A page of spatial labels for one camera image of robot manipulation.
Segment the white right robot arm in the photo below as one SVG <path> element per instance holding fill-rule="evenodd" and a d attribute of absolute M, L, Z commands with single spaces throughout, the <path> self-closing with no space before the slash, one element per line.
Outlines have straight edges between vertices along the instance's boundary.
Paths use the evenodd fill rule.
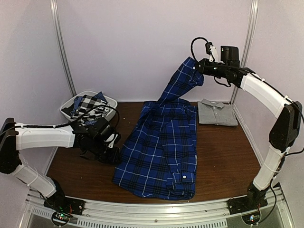
<path fill-rule="evenodd" d="M 268 135 L 269 149 L 265 161 L 251 184 L 254 192 L 243 201 L 246 209 L 252 210 L 261 203 L 260 193 L 270 188 L 285 158 L 292 155 L 290 149 L 300 133 L 300 125 L 304 120 L 302 105 L 283 95 L 253 70 L 238 67 L 233 62 L 218 63 L 204 58 L 195 63 L 195 69 L 205 76 L 224 78 L 228 85 L 235 85 L 247 92 L 275 119 Z"/>

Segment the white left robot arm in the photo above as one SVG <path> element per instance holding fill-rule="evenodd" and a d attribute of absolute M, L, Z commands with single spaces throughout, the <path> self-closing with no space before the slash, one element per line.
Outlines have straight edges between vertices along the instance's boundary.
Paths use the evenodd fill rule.
<path fill-rule="evenodd" d="M 115 144 L 120 138 L 105 118 L 93 125 L 84 125 L 80 121 L 61 125 L 24 125 L 8 118 L 0 131 L 0 172 L 36 189 L 47 203 L 64 211 L 68 200 L 60 184 L 29 166 L 20 158 L 19 152 L 45 147 L 79 148 L 83 154 L 92 153 L 101 163 L 118 164 L 120 154 Z"/>

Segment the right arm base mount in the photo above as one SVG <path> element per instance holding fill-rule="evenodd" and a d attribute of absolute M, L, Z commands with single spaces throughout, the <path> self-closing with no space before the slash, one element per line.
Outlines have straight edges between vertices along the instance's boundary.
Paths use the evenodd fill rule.
<path fill-rule="evenodd" d="M 261 219 L 261 207 L 267 206 L 265 190 L 259 190 L 253 183 L 247 188 L 247 195 L 239 198 L 230 198 L 226 201 L 230 215 L 244 213 L 243 221 L 247 225 L 257 225 Z"/>

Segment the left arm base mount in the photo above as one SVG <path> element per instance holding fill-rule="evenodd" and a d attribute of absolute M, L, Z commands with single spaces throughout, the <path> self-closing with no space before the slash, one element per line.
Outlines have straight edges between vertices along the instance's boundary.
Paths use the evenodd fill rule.
<path fill-rule="evenodd" d="M 44 200 L 44 206 L 53 209 L 51 222 L 56 227 L 63 227 L 74 217 L 73 215 L 82 215 L 85 201 L 67 197 L 61 187 L 56 187 L 56 192 L 45 197 L 40 193 L 40 197 Z"/>

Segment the blue plaid long sleeve shirt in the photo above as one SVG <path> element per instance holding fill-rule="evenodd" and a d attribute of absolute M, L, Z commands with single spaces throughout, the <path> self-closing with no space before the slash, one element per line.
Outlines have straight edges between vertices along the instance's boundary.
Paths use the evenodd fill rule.
<path fill-rule="evenodd" d="M 189 57 L 172 75 L 160 98 L 144 103 L 122 146 L 114 184 L 142 198 L 194 197 L 198 109 L 182 96 L 203 82 L 203 75 Z"/>

